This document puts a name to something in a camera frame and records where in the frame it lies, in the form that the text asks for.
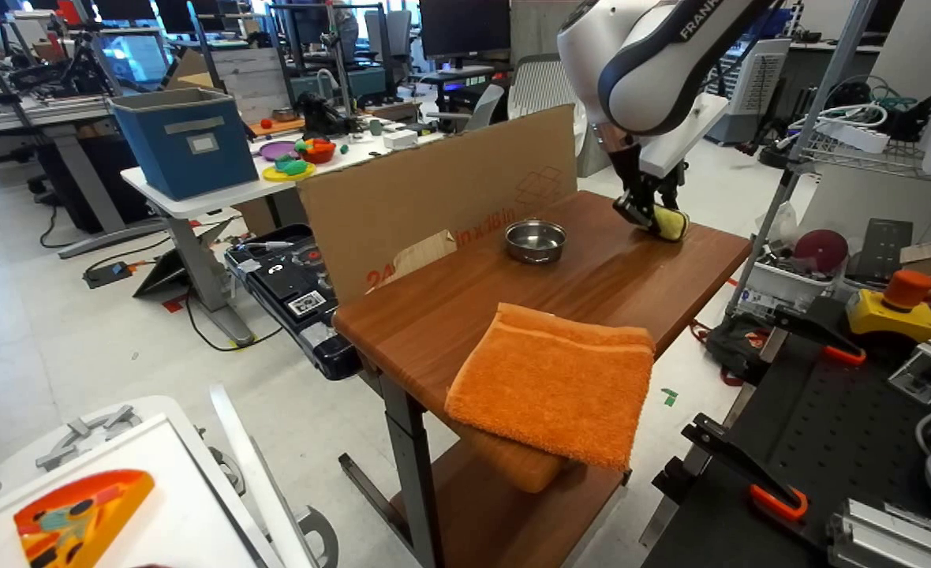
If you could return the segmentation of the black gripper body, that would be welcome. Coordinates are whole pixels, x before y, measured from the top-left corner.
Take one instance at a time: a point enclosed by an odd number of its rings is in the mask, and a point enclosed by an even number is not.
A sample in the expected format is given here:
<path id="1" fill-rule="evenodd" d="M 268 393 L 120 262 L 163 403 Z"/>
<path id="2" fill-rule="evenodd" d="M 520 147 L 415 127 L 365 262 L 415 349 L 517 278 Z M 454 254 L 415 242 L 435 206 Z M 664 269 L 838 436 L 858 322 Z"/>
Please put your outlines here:
<path id="1" fill-rule="evenodd" d="M 664 195 L 664 179 L 657 174 L 643 174 L 642 170 L 642 147 L 622 147 L 609 155 L 613 170 L 622 179 L 622 195 L 629 195 L 637 209 L 650 211 L 652 209 L 652 195 Z"/>

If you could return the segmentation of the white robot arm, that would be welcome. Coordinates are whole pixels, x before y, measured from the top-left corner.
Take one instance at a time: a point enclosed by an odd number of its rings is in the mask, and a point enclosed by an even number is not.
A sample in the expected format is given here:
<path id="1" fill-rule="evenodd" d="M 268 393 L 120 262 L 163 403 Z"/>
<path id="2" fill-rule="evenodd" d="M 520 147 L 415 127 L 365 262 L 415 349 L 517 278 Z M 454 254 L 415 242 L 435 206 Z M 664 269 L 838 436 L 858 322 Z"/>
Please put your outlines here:
<path id="1" fill-rule="evenodd" d="M 622 179 L 613 209 L 634 227 L 679 242 L 686 155 L 648 170 L 643 150 L 686 129 L 720 55 L 774 0 L 582 0 L 556 51 L 590 135 Z"/>

